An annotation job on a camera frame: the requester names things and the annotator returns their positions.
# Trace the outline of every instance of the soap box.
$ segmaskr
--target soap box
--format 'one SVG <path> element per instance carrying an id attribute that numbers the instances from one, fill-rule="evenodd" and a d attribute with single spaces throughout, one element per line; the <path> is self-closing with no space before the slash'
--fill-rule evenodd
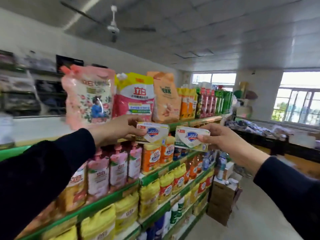
<path id="1" fill-rule="evenodd" d="M 207 129 L 177 126 L 174 146 L 200 152 L 208 151 L 208 143 L 199 141 L 197 139 L 198 135 L 210 135 L 210 131 Z"/>
<path id="2" fill-rule="evenodd" d="M 145 136 L 138 136 L 136 141 L 143 144 L 166 145 L 166 138 L 169 134 L 169 125 L 150 122 L 138 122 L 138 129 L 145 129 Z"/>

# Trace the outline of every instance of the ceiling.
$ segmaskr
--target ceiling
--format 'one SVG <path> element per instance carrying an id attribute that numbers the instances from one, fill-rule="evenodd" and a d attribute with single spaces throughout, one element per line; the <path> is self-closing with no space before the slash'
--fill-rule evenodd
<path id="1" fill-rule="evenodd" d="M 64 0 L 118 25 L 156 33 L 107 30 L 76 16 L 59 0 L 0 0 L 0 7 L 66 32 L 187 71 L 320 67 L 320 0 Z"/>

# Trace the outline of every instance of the floor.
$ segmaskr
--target floor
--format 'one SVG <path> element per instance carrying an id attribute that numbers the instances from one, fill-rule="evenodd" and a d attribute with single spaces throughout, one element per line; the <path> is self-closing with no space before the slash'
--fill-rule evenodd
<path id="1" fill-rule="evenodd" d="M 227 227 L 206 214 L 186 240 L 302 240 L 273 201 L 251 179 L 243 178 L 243 193 Z"/>

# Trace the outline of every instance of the ceiling fan blade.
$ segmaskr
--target ceiling fan blade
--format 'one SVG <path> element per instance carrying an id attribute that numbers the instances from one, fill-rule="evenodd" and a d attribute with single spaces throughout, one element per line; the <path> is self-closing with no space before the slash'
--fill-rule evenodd
<path id="1" fill-rule="evenodd" d="M 98 20 L 95 20 L 93 17 L 89 16 L 88 14 L 78 10 L 77 8 L 65 3 L 64 1 L 60 1 L 61 5 L 65 6 L 66 8 L 69 8 L 70 10 L 74 11 L 74 12 L 77 12 L 79 14 L 81 14 L 82 16 L 96 22 L 97 24 L 100 24 L 100 25 L 103 25 L 103 26 L 106 26 L 105 24 L 103 24 L 102 22 L 98 21 Z"/>
<path id="2" fill-rule="evenodd" d="M 140 28 L 121 27 L 121 29 L 125 31 L 135 31 L 135 32 L 156 32 L 156 29 L 151 27 L 140 27 Z"/>

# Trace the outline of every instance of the blue shield logo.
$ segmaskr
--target blue shield logo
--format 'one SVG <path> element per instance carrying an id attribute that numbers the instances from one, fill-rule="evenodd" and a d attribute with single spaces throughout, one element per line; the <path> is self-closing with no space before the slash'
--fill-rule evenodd
<path id="1" fill-rule="evenodd" d="M 159 134 L 159 130 L 156 128 L 148 128 L 146 133 L 150 136 L 150 137 L 154 137 L 156 135 Z"/>
<path id="2" fill-rule="evenodd" d="M 193 142 L 195 139 L 197 139 L 198 134 L 195 132 L 188 132 L 186 134 L 186 138 L 188 138 L 189 141 Z"/>

